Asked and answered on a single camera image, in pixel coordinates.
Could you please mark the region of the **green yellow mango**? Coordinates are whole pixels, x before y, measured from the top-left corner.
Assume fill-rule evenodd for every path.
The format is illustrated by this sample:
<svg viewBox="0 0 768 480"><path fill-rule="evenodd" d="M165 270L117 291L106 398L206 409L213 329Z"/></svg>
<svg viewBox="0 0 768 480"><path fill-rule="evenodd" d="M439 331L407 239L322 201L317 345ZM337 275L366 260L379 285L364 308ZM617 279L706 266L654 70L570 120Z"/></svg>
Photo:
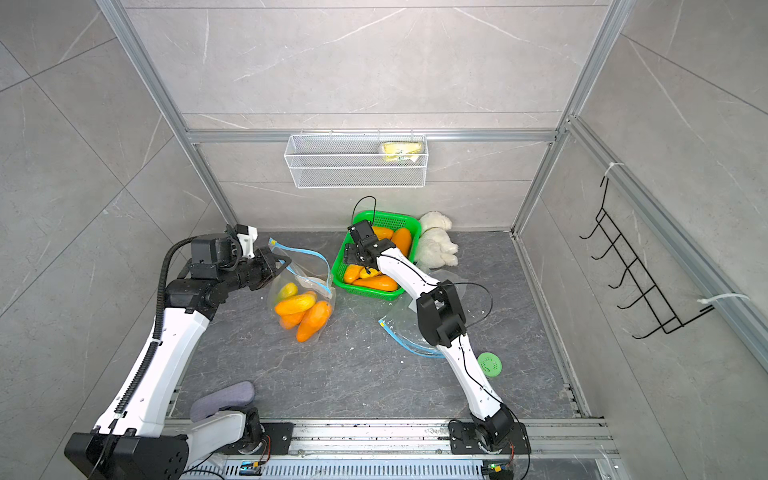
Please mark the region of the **green yellow mango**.
<svg viewBox="0 0 768 480"><path fill-rule="evenodd" d="M298 286L289 282L283 285L277 293L277 302L282 302L298 294Z"/></svg>

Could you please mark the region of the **yellow orange mango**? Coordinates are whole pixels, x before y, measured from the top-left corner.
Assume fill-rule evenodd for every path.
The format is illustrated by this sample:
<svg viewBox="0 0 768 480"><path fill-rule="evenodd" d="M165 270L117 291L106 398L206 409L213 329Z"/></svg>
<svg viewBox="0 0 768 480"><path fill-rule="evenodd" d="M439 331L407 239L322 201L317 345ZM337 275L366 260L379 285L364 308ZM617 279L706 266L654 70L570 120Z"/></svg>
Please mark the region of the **yellow orange mango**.
<svg viewBox="0 0 768 480"><path fill-rule="evenodd" d="M275 306L275 313L281 317L303 313L311 309L316 301L317 294L315 292L293 295L278 302Z"/></svg>

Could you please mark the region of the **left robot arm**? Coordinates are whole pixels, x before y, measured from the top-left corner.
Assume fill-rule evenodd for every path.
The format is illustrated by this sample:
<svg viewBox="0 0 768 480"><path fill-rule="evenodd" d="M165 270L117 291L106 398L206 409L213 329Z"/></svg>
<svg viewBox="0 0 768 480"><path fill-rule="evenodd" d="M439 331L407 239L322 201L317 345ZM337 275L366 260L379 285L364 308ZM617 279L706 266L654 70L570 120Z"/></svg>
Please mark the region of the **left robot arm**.
<svg viewBox="0 0 768 480"><path fill-rule="evenodd" d="M237 224L168 249L153 326L139 357L109 409L65 446L65 457L87 478L178 479L222 448L267 445L249 382L211 396L207 414L180 432L164 432L174 390L218 307L232 292L269 285L292 263L256 246L257 237L255 228Z"/></svg>

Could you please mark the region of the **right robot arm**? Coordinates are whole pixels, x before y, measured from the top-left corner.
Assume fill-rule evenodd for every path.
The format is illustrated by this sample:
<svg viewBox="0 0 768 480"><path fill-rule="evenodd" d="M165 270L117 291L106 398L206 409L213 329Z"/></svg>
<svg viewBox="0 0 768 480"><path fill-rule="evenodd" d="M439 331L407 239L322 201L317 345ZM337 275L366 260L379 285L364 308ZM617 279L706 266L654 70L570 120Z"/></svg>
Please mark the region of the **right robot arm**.
<svg viewBox="0 0 768 480"><path fill-rule="evenodd" d="M352 243L344 247L344 261L377 269L415 301L419 333L456 376L482 449L496 453L508 447L512 454L529 455L531 445L525 425L496 394L474 355L457 285L420 270L393 241L380 240L369 219L353 218L348 232Z"/></svg>

